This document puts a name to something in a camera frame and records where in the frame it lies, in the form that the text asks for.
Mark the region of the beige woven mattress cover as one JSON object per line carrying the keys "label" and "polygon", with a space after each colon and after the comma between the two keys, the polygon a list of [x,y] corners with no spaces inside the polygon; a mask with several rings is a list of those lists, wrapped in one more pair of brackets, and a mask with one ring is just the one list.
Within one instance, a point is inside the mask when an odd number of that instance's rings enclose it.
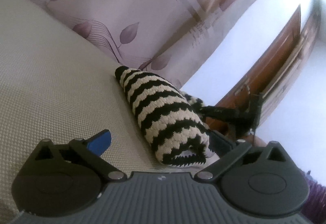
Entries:
{"label": "beige woven mattress cover", "polygon": [[1,0],[1,223],[18,214],[12,182],[44,138],[66,144],[107,129],[103,159],[119,170],[174,171],[139,132],[117,66],[29,0]]}

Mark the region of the purple patterned fabric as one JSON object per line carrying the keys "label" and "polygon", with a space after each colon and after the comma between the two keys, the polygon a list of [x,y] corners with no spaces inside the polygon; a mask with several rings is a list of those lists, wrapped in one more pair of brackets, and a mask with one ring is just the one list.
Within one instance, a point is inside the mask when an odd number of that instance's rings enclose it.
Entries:
{"label": "purple patterned fabric", "polygon": [[326,193],[325,186],[318,183],[309,172],[302,172],[309,185],[308,199],[302,207],[302,214],[312,223],[325,223],[326,218]]}

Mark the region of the black and cream knitted garment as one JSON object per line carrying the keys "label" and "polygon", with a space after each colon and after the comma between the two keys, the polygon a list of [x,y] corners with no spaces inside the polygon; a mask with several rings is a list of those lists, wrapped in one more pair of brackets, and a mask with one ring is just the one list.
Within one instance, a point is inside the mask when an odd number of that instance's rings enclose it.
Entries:
{"label": "black and cream knitted garment", "polygon": [[208,129],[185,93],[154,73],[127,66],[119,66],[115,77],[160,163],[188,167],[214,155]]}

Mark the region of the brown wooden door frame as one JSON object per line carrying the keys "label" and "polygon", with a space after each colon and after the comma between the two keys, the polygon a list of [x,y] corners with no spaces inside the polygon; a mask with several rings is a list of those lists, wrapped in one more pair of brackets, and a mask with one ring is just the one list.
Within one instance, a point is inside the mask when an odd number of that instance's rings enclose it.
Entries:
{"label": "brown wooden door frame", "polygon": [[219,107],[247,110],[254,95],[262,96],[260,124],[285,97],[307,62],[320,28],[320,7],[313,6],[304,26],[297,8],[268,49],[243,78],[217,103]]}

